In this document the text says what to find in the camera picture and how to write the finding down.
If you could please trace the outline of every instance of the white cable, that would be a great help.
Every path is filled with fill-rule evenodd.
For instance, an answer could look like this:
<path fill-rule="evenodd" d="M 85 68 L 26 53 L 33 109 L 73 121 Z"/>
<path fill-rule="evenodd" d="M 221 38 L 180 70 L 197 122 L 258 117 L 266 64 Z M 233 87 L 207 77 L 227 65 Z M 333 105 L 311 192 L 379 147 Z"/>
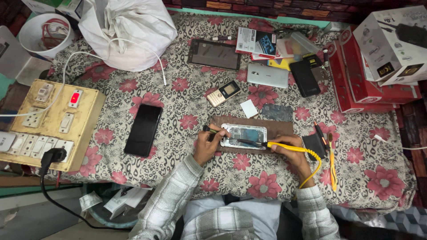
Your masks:
<path fill-rule="evenodd" d="M 378 136 L 378 135 L 374 135 L 374 138 L 376 138 L 376 139 L 378 139 L 378 140 L 380 140 L 380 141 L 383 141 L 384 143 L 388 143 L 388 144 L 390 144 L 390 145 L 392 145 L 392 146 L 395 146 L 394 144 L 392 144 L 392 143 L 389 143 L 389 142 L 387 142 L 386 140 L 384 140 L 382 137 L 380 137 L 380 136 Z M 425 149 L 425 148 L 427 148 L 427 146 L 424 146 L 424 147 L 417 147 L 417 148 L 407 148 L 407 147 L 402 147 L 403 149 L 406 149 L 406 150 L 420 150 L 420 149 Z"/>
<path fill-rule="evenodd" d="M 162 64 L 162 62 L 161 62 L 160 57 L 159 57 L 159 56 L 158 56 L 158 55 L 157 55 L 153 50 L 151 50 L 151 49 L 149 49 L 149 48 L 147 48 L 146 46 L 143 46 L 143 45 L 141 45 L 141 44 L 137 44 L 137 43 L 135 43 L 135 42 L 132 42 L 131 40 L 127 40 L 127 39 L 123 39 L 123 38 L 113 38 L 113 39 L 111 39 L 111 40 L 108 42 L 108 56 L 107 56 L 106 58 L 102 58 L 102 57 L 99 57 L 99 56 L 96 56 L 96 55 L 93 55 L 93 54 L 90 54 L 90 53 L 87 53 L 87 52 L 74 52 L 74 53 L 72 53 L 72 54 L 68 57 L 67 61 L 65 62 L 64 71 L 63 71 L 63 74 L 62 74 L 62 85 L 61 85 L 61 87 L 59 88 L 59 91 L 58 91 L 58 93 L 56 94 L 55 98 L 53 99 L 52 103 L 51 103 L 51 104 L 49 104 L 49 106 L 47 106 L 45 109 L 43 109 L 43 110 L 41 110 L 41 111 L 38 111 L 38 112 L 23 113 L 23 114 L 0 114 L 0 117 L 20 117 L 20 116 L 28 116 L 28 115 L 33 115 L 33 114 L 39 114 L 39 113 L 42 113 L 42 112 L 46 111 L 46 110 L 47 110 L 47 109 L 49 109 L 50 107 L 52 107 L 52 105 L 54 104 L 54 102 L 56 101 L 56 99 L 58 98 L 59 94 L 61 93 L 62 89 L 63 89 L 63 88 L 64 88 L 64 86 L 65 86 L 65 71 L 66 71 L 66 69 L 67 69 L 68 62 L 70 61 L 71 57 L 72 57 L 72 56 L 74 56 L 75 54 L 83 53 L 83 54 L 89 54 L 89 55 L 91 55 L 91 56 L 94 56 L 94 57 L 99 58 L 99 59 L 102 59 L 102 60 L 107 60 L 107 59 L 110 57 L 110 44 L 111 44 L 111 42 L 112 42 L 112 41 L 115 41 L 115 40 L 123 40 L 123 41 L 127 41 L 127 42 L 130 42 L 130 43 L 136 44 L 136 45 L 138 45 L 138 46 L 140 46 L 140 47 L 142 47 L 142 48 L 145 48 L 145 49 L 147 49 L 147 50 L 151 51 L 152 53 L 154 53 L 154 54 L 156 55 L 156 57 L 159 59 L 159 62 L 160 62 L 161 71 L 162 71 L 162 73 L 163 73 L 163 82 L 164 82 L 164 85 L 165 85 L 165 86 L 167 85 L 167 84 L 166 84 L 166 76 L 165 76 L 164 71 L 163 71 L 163 64 Z"/>

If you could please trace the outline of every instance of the black plug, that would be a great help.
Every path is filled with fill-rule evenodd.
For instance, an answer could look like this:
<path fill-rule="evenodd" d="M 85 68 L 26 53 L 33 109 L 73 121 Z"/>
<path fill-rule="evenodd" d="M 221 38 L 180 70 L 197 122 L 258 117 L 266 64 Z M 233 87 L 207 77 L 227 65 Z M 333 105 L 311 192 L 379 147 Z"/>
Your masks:
<path fill-rule="evenodd" d="M 51 163 L 61 162 L 67 156 L 67 151 L 63 148 L 52 148 L 43 154 L 41 158 L 41 176 L 47 174 Z"/>

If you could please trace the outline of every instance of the person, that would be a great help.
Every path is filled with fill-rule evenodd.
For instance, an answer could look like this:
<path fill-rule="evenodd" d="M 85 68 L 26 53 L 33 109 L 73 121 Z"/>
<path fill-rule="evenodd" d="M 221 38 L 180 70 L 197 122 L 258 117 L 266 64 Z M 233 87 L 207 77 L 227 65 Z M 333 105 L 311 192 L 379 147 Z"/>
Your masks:
<path fill-rule="evenodd" d="M 278 200 L 252 198 L 225 206 L 222 196 L 217 195 L 190 201 L 204 172 L 203 167 L 214 156 L 219 141 L 224 135 L 231 136 L 227 130 L 218 126 L 211 124 L 209 127 L 219 132 L 211 142 L 208 139 L 212 132 L 199 132 L 194 155 L 187 156 L 163 178 L 145 208 L 138 214 L 139 220 L 129 233 L 130 239 L 170 239 L 175 223 L 182 215 L 183 240 L 277 239 L 281 209 Z M 297 135 L 278 136 L 269 141 L 302 147 L 302 140 Z M 271 151 L 287 157 L 296 169 L 300 182 L 311 175 L 304 153 L 289 151 L 278 145 L 273 145 Z M 339 239 L 338 225 L 312 178 L 302 189 L 296 190 L 296 196 L 303 238 Z"/>

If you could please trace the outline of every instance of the white plastic bag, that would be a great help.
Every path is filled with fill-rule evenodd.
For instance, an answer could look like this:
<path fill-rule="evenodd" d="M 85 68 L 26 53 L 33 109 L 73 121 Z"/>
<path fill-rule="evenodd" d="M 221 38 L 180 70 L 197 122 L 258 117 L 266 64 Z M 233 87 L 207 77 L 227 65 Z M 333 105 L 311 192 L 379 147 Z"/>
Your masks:
<path fill-rule="evenodd" d="M 139 72 L 158 61 L 157 55 L 176 38 L 176 28 L 161 0 L 85 0 L 80 31 L 104 62 L 121 70 Z"/>

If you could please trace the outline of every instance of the phone frame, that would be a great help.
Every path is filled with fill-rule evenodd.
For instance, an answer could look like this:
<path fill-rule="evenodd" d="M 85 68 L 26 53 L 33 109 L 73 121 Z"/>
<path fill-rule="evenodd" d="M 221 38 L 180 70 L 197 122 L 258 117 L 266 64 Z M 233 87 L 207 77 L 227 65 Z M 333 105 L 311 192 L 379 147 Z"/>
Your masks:
<path fill-rule="evenodd" d="M 264 140 L 263 140 L 263 142 L 267 141 L 267 128 L 266 127 L 247 126 L 247 125 L 237 125 L 237 124 L 223 123 L 221 125 L 221 128 L 224 128 L 227 131 L 229 131 L 231 128 L 262 130 L 263 134 L 264 134 Z M 226 147 L 244 148 L 244 149 L 256 149 L 256 150 L 265 150 L 266 149 L 266 147 L 264 147 L 264 146 L 260 146 L 260 147 L 249 147 L 249 146 L 231 145 L 229 143 L 229 138 L 221 138 L 221 141 L 219 143 L 220 143 L 221 146 L 226 146 Z"/>
<path fill-rule="evenodd" d="M 126 147 L 128 146 L 129 136 L 132 134 L 132 129 L 133 129 L 133 126 L 135 124 L 135 120 L 136 120 L 137 116 L 135 116 L 134 122 L 133 122 L 132 127 L 131 127 L 131 131 L 129 132 L 129 136 L 128 136 L 128 139 L 126 140 L 126 145 L 125 145 L 125 148 L 123 149 L 123 152 L 126 153 L 126 154 L 131 154 L 131 155 L 135 155 L 135 156 L 140 156 L 140 157 L 146 158 L 146 157 L 148 157 L 150 155 L 151 148 L 153 147 L 154 138 L 155 138 L 155 135 L 156 135 L 156 132 L 157 132 L 157 126 L 159 125 L 159 122 L 160 122 L 160 119 L 161 119 L 161 115 L 163 113 L 163 108 L 156 107 L 156 106 L 151 106 L 151 105 L 148 105 L 148 104 L 141 104 L 139 106 L 139 108 L 138 108 L 137 113 L 136 113 L 137 115 L 138 115 L 140 109 L 142 109 L 141 106 L 143 106 L 143 105 L 150 106 L 150 107 L 153 107 L 153 108 L 160 108 L 160 113 L 159 113 L 159 116 L 157 117 L 156 125 L 155 125 L 154 131 L 153 131 L 153 135 L 151 137 L 150 147 L 148 148 L 148 152 L 147 152 L 146 155 L 140 155 L 140 154 L 135 154 L 135 153 L 129 152 L 129 150 L 126 149 Z"/>
<path fill-rule="evenodd" d="M 211 41 L 206 41 L 206 40 L 202 40 L 202 39 L 193 39 L 193 40 L 191 40 L 190 51 L 188 52 L 188 60 L 187 60 L 188 64 L 205 66 L 205 67 L 215 67 L 215 68 L 219 68 L 219 69 L 231 70 L 231 71 L 236 71 L 236 72 L 240 69 L 240 53 L 237 53 L 237 66 L 236 66 L 236 68 L 220 67 L 220 66 L 215 66 L 215 65 L 200 64 L 200 63 L 193 62 L 193 52 L 194 52 L 194 46 L 196 43 L 207 43 L 207 44 L 218 45 L 218 46 L 223 46 L 223 47 L 232 47 L 232 48 L 234 48 L 234 50 L 236 50 L 236 46 L 231 45 L 231 44 L 211 42 Z"/>

